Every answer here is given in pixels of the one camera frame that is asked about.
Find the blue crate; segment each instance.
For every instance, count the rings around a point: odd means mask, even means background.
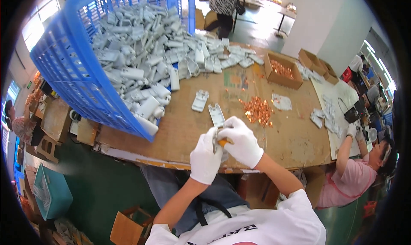
[[[36,178],[34,179],[34,186],[41,187],[42,177],[46,180],[47,189],[50,194],[50,206],[48,210],[44,208],[43,202],[36,197],[37,205],[39,206],[43,219],[47,220],[64,216],[73,202],[73,196],[71,195],[64,175],[40,164],[37,169]]]
[[[91,48],[100,18],[141,1],[176,6],[182,23],[191,34],[195,32],[195,0],[67,0],[30,57],[50,86],[82,117],[152,142],[154,136],[127,109]]]

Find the white pillar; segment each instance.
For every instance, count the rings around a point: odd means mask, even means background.
[[[327,61],[342,75],[375,20],[364,0],[302,0],[281,53],[298,57],[301,48]]]

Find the white glove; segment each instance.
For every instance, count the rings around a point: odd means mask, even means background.
[[[357,127],[356,140],[360,141],[362,139],[364,139],[364,135],[362,134],[362,127],[360,125],[359,127]]]
[[[357,126],[354,123],[348,125],[347,135],[351,134],[352,138],[357,135]]]
[[[190,177],[203,184],[210,185],[218,172],[223,156],[223,149],[215,145],[213,152],[213,138],[217,127],[212,127],[206,134],[200,135],[196,148],[190,153]]]
[[[237,161],[253,169],[264,154],[251,131],[238,117],[232,116],[224,122],[223,129],[218,133],[219,140],[231,139],[234,144],[226,143],[226,149]]]

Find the black shoulder bag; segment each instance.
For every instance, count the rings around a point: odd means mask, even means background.
[[[238,13],[239,15],[243,15],[243,14],[244,14],[244,12],[245,12],[245,7],[244,7],[244,5],[245,5],[245,0],[243,0],[243,4],[242,4],[242,5],[240,4],[240,0],[237,0],[237,2],[236,2],[236,4],[235,4],[235,10],[237,11],[237,13]]]

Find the wristwatch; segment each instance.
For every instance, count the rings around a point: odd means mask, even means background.
[[[352,138],[353,141],[354,141],[354,136],[353,136],[352,134],[347,134],[347,136],[351,136],[351,138]]]

